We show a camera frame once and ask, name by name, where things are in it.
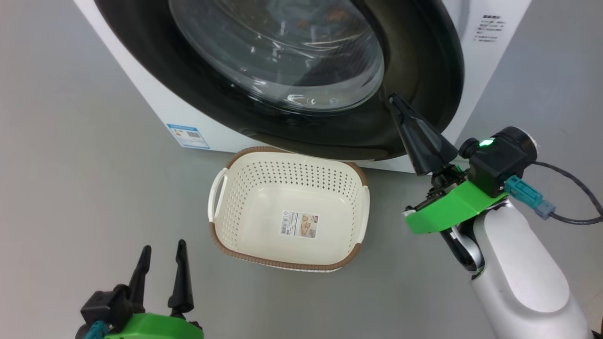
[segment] blue label sticker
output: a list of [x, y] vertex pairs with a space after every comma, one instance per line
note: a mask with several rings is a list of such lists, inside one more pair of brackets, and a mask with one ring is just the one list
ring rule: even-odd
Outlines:
[[209, 150], [209, 145], [195, 127], [167, 124], [172, 135], [182, 147], [201, 148]]

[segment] laundry basket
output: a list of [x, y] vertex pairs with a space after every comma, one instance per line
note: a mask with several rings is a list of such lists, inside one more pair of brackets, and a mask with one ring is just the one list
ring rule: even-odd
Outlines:
[[360, 250], [369, 205], [355, 164], [253, 147], [218, 173], [207, 213], [214, 242], [230, 256], [328, 272]]

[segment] sticker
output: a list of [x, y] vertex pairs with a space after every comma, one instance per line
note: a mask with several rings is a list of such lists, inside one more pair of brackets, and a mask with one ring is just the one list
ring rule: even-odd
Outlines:
[[482, 15], [478, 26], [475, 27], [473, 41], [497, 42], [506, 25], [507, 22], [500, 15]]
[[209, 149], [209, 145], [195, 127], [168, 124], [168, 128], [182, 147]]
[[318, 215], [293, 211], [283, 211], [280, 234], [316, 238]]

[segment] brown basket rim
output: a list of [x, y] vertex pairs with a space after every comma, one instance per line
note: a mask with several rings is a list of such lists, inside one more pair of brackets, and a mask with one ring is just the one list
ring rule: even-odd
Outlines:
[[[235, 163], [235, 161], [237, 161], [240, 157], [242, 157], [246, 154], [255, 153], [255, 152], [290, 153], [290, 152], [287, 152], [284, 150], [280, 150], [276, 147], [269, 147], [269, 146], [250, 147], [250, 148], [246, 148], [246, 149], [236, 153], [232, 157], [232, 159], [230, 159], [230, 161], [228, 161], [228, 163], [226, 164], [226, 168], [230, 168]], [[362, 182], [363, 186], [367, 185], [366, 176], [364, 176], [364, 172], [362, 172], [362, 169], [360, 169], [360, 167], [357, 164], [351, 163], [351, 162], [344, 162], [344, 164], [352, 167], [356, 171], [356, 173], [358, 173], [358, 176], [360, 177], [360, 181]], [[354, 248], [352, 249], [352, 251], [350, 251], [350, 253], [345, 258], [343, 258], [342, 260], [340, 260], [339, 262], [336, 262], [334, 264], [330, 264], [330, 265], [293, 264], [291, 262], [263, 259], [263, 258], [260, 258], [257, 256], [246, 255], [246, 254], [243, 254], [240, 252], [230, 250], [219, 240], [218, 234], [216, 233], [215, 223], [213, 223], [213, 222], [209, 223], [209, 230], [211, 232], [213, 242], [216, 244], [216, 246], [218, 246], [218, 248], [223, 253], [225, 253], [229, 256], [233, 256], [235, 258], [246, 260], [246, 261], [255, 262], [257, 264], [268, 265], [268, 266], [273, 266], [273, 267], [282, 267], [282, 268], [287, 268], [290, 270], [304, 270], [304, 271], [337, 270], [337, 269], [345, 266], [346, 264], [348, 264], [350, 261], [352, 261], [352, 259], [354, 259], [354, 257], [358, 254], [358, 252], [360, 251], [360, 247], [362, 246], [361, 243], [357, 242], [354, 245]]]

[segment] basket handle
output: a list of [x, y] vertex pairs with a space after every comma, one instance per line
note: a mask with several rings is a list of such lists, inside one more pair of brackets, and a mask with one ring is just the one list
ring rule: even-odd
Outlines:
[[[223, 168], [218, 173], [216, 178], [213, 180], [212, 189], [209, 191], [209, 199], [207, 200], [207, 218], [209, 219], [210, 223], [214, 222], [216, 218], [218, 218], [218, 213], [220, 213], [220, 206], [222, 205], [224, 190], [226, 189], [226, 180], [228, 179], [226, 176], [226, 171], [228, 171], [228, 168]], [[218, 203], [216, 204], [218, 186], [222, 182], [222, 179], [224, 179], [224, 183], [222, 184], [222, 190], [220, 190], [220, 196], [218, 197]]]
[[362, 193], [362, 219], [360, 220], [360, 230], [358, 233], [358, 240], [356, 242], [360, 243], [364, 240], [364, 234], [367, 231], [368, 224], [368, 212], [371, 207], [371, 194], [368, 190], [368, 186], [363, 186], [361, 188], [363, 190]]

